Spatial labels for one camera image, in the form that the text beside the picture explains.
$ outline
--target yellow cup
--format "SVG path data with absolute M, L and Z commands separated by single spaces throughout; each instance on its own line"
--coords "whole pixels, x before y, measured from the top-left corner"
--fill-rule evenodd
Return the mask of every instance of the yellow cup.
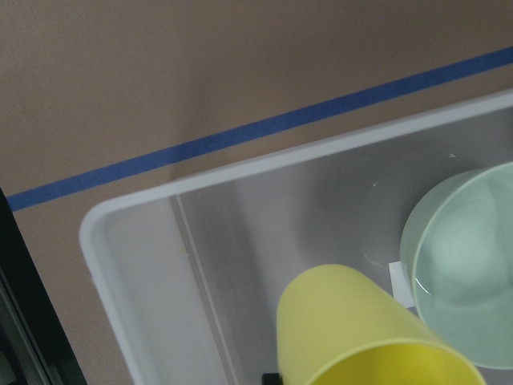
M 470 361 L 347 266 L 318 266 L 287 286 L 277 342 L 284 385 L 485 384 Z

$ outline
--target white sticker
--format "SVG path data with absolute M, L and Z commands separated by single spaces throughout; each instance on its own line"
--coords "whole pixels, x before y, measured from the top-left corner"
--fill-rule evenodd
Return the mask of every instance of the white sticker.
M 410 283 L 404 274 L 401 261 L 389 263 L 388 267 L 395 300 L 406 308 L 414 307 L 414 297 L 411 294 Z

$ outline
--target blue tape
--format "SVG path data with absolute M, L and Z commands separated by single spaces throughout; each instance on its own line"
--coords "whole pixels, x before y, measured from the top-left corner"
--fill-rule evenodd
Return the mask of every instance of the blue tape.
M 425 90 L 443 83 L 451 82 L 480 72 L 493 70 L 513 63 L 513 47 L 490 54 L 463 60 L 448 66 L 436 68 L 404 79 L 395 80 L 376 87 L 368 88 L 336 99 L 286 112 L 268 119 L 246 124 L 224 132 L 205 136 L 183 144 L 178 144 L 130 160 L 111 164 L 83 174 L 71 176 L 53 183 L 20 192 L 7 197 L 13 211 L 18 211 L 52 201 L 66 195 L 106 184 L 114 180 L 134 176 L 221 150 L 236 144 L 255 140 L 264 136 L 283 132 L 304 124 L 317 122 L 333 116 L 354 111 L 358 108 L 398 98 L 412 92 Z

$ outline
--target brown table surface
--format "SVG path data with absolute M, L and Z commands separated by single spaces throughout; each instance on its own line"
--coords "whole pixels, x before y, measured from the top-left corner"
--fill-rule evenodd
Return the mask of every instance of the brown table surface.
M 0 2 L 0 183 L 13 196 L 511 46 L 507 1 Z M 506 65 L 17 210 L 88 383 L 131 383 L 79 248 L 91 207 L 511 87 Z

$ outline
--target blue line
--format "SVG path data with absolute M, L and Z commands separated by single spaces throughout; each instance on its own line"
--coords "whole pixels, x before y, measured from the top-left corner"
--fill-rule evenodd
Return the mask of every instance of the blue line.
M 513 47 L 137 156 L 7 198 L 13 211 L 513 63 Z

